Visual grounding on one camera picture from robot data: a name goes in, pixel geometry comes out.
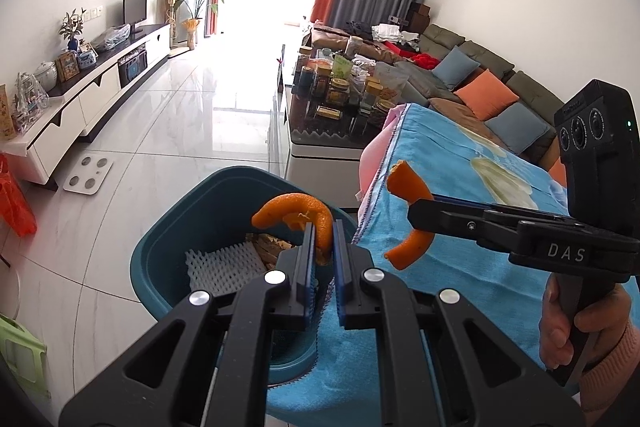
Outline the person's right hand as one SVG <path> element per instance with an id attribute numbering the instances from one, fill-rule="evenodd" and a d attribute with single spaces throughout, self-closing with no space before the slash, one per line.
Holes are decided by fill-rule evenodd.
<path id="1" fill-rule="evenodd" d="M 609 355 L 623 338 L 629 324 L 631 299 L 626 289 L 617 284 L 602 300 L 577 313 L 570 320 L 560 306 L 560 286 L 554 274 L 548 278 L 539 322 L 539 355 L 547 369 L 567 366 L 574 358 L 570 341 L 573 326 L 579 332 L 596 334 L 589 351 L 588 363 L 596 363 Z"/>

